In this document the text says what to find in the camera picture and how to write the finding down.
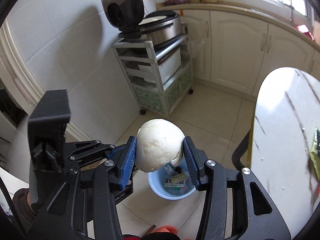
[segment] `rice cooker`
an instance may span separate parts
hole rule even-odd
[[[152,41],[155,50],[167,46],[182,33],[179,15],[156,11],[144,17],[142,0],[101,0],[108,21],[125,41]]]

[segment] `countertop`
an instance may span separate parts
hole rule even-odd
[[[242,8],[242,7],[238,7],[238,6],[233,6],[233,5],[201,4],[201,3],[171,5],[171,6],[165,6],[165,7],[159,8],[159,10],[179,10],[179,9],[225,11],[225,12],[247,15],[249,17],[254,17],[259,20],[274,24],[280,28],[283,28],[283,29],[291,32],[292,34],[303,39],[305,42],[309,43],[311,46],[313,46],[316,50],[318,50],[320,52],[320,46],[316,42],[312,41],[310,38],[308,38],[303,33],[299,32],[297,29],[295,29],[291,25],[289,25],[286,22],[281,21],[273,16],[270,16],[268,14],[265,14],[265,13],[262,13],[262,12],[259,12],[259,11],[253,10],[253,9],[247,9],[247,8]]]
[[[260,88],[254,115],[251,169],[279,209],[291,237],[318,206],[309,151],[320,127],[320,82],[301,70],[279,68]]]

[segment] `red object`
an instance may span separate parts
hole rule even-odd
[[[155,229],[152,232],[153,233],[156,233],[156,232],[169,232],[169,233],[172,233],[172,234],[176,235],[178,233],[178,230],[177,230],[177,228],[175,228],[173,226],[163,226],[163,227],[159,227],[159,228]]]
[[[123,240],[140,240],[140,237],[129,236],[129,237],[124,237]]]
[[[306,35],[308,38],[312,39],[313,41],[315,38],[312,36],[311,32],[309,31],[308,27],[305,25],[300,25],[295,27],[298,31],[302,32],[304,35]]]

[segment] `cabinet handle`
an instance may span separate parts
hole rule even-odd
[[[314,65],[315,65],[315,59],[312,60],[309,73],[311,73],[311,72],[313,71],[313,66],[314,66]]]
[[[268,47],[267,47],[267,53],[270,52],[270,48],[271,48],[271,41],[272,41],[272,36],[269,36],[269,41],[268,41]]]
[[[261,51],[264,51],[264,46],[266,44],[266,37],[267,37],[267,35],[264,33],[263,39],[262,39]]]
[[[206,34],[207,34],[207,38],[209,38],[209,22],[205,21],[205,28],[206,28]]]

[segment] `black chair leg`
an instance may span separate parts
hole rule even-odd
[[[231,160],[233,166],[240,171],[242,168],[245,166],[241,163],[240,158],[245,154],[245,152],[248,149],[249,146],[249,136],[250,136],[250,131],[246,134],[246,136],[243,138],[241,143],[238,145],[236,150],[233,152]]]

